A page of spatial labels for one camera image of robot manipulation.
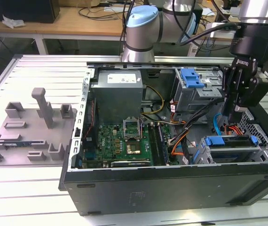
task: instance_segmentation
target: case label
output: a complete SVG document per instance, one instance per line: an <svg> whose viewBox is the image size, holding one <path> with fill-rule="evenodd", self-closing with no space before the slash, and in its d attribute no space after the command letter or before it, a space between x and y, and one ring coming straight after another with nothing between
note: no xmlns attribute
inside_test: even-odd
<svg viewBox="0 0 268 226"><path fill-rule="evenodd" d="M108 74L108 83L136 83L135 74Z"/></svg>

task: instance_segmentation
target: yellow cable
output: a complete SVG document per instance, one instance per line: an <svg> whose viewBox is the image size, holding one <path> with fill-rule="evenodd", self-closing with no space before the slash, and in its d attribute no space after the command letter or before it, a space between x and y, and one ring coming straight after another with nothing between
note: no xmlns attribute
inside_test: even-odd
<svg viewBox="0 0 268 226"><path fill-rule="evenodd" d="M162 104L161 104L161 107L158 110L153 111L153 112L143 112L142 114L156 114L157 112L160 112L163 109L163 107L164 107L164 99L161 96L161 94L157 90L155 90L152 86L146 86L146 87L149 87L151 90L153 90L155 93L157 93L158 96L160 96Z"/></svg>

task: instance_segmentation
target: metal table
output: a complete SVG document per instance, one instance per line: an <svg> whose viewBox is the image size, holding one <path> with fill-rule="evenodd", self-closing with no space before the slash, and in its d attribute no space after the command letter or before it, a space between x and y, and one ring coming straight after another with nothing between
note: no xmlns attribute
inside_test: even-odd
<svg viewBox="0 0 268 226"><path fill-rule="evenodd" d="M231 58L156 57L157 62L209 60L230 64ZM12 59L0 76L0 125L9 101L20 101L24 108L36 108L33 87L44 87L46 99L54 108L76 102L81 93L86 61L119 62L115 56L23 56ZM268 112L268 95L261 102ZM0 168L0 225L77 224L82 226L268 225L268 195L252 206L178 210L150 213L81 217L67 192L58 190L61 167Z"/></svg>

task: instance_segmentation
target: white paper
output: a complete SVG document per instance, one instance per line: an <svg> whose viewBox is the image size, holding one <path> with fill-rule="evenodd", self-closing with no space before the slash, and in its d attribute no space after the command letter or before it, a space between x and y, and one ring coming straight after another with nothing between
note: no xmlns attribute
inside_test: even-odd
<svg viewBox="0 0 268 226"><path fill-rule="evenodd" d="M175 107L175 105L171 105L171 112L176 112L176 107Z"/></svg>
<svg viewBox="0 0 268 226"><path fill-rule="evenodd" d="M188 145L188 147L196 147L196 142L195 141L191 142L191 144Z"/></svg>
<svg viewBox="0 0 268 226"><path fill-rule="evenodd" d="M12 19L9 19L7 17L5 17L4 15L2 15L3 17L3 21L2 23L10 28L14 28L14 27L24 27L25 26L25 23L23 20L12 20Z"/></svg>
<svg viewBox="0 0 268 226"><path fill-rule="evenodd" d="M201 79L201 82L202 82L202 83L211 83L211 82L210 82L210 79Z"/></svg>
<svg viewBox="0 0 268 226"><path fill-rule="evenodd" d="M136 83L135 74L108 74L108 83Z"/></svg>
<svg viewBox="0 0 268 226"><path fill-rule="evenodd" d="M203 9L203 12L202 12L202 15L203 15L203 16L214 16L215 13L212 12L212 10L209 9L209 8L204 8L204 9Z"/></svg>
<svg viewBox="0 0 268 226"><path fill-rule="evenodd" d="M184 162L185 165L189 164L189 161L187 160L187 158L185 158L185 156L183 156L182 161Z"/></svg>

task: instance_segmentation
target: robotic arm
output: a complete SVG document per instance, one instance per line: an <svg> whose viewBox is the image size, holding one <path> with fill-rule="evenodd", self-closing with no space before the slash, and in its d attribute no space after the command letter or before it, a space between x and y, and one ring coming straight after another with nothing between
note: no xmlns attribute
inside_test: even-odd
<svg viewBox="0 0 268 226"><path fill-rule="evenodd" d="M154 62L153 43L177 41L181 29L173 13L184 27L194 1L174 0L173 12L173 1L169 0L162 14L153 7L143 8L150 6L134 8L127 24L122 61ZM258 73L259 69L264 71L263 66L268 61L268 0L244 0L239 19L230 47L235 59L230 67L223 70L225 105L222 114L228 117L229 123L240 122L243 112L256 106L268 92L268 78ZM191 27L195 26L193 23L192 17L186 29L189 36L193 30ZM193 39L182 40L180 45L191 41Z"/></svg>
<svg viewBox="0 0 268 226"><path fill-rule="evenodd" d="M190 18L193 0L174 0L174 12L182 27L191 36L196 16ZM138 6L131 11L126 28L126 46L123 62L154 62L155 42L177 42L181 36L173 12L173 0L168 0L162 12L155 6Z"/></svg>
<svg viewBox="0 0 268 226"><path fill-rule="evenodd" d="M235 59L223 76L222 114L230 123L240 122L242 113L268 92L268 78L258 73L268 61L268 0L244 0L239 19L230 47Z"/></svg>

